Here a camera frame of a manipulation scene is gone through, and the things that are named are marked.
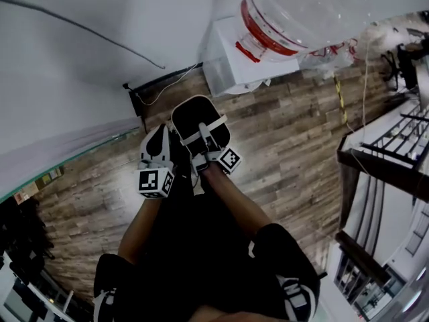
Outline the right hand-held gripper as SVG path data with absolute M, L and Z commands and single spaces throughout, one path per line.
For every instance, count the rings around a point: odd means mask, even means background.
M 208 152 L 197 154 L 192 158 L 191 165 L 194 172 L 200 174 L 211 163 L 216 163 L 225 174 L 230 175 L 240 165 L 242 157 L 233 148 L 222 148 L 215 138 L 214 131 L 209 131 L 205 123 L 199 123 L 198 128 Z

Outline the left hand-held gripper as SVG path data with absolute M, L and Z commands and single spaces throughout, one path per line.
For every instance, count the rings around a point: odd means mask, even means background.
M 146 199 L 167 198 L 174 181 L 174 163 L 170 161 L 170 130 L 166 124 L 158 125 L 144 137 L 140 155 L 137 192 Z

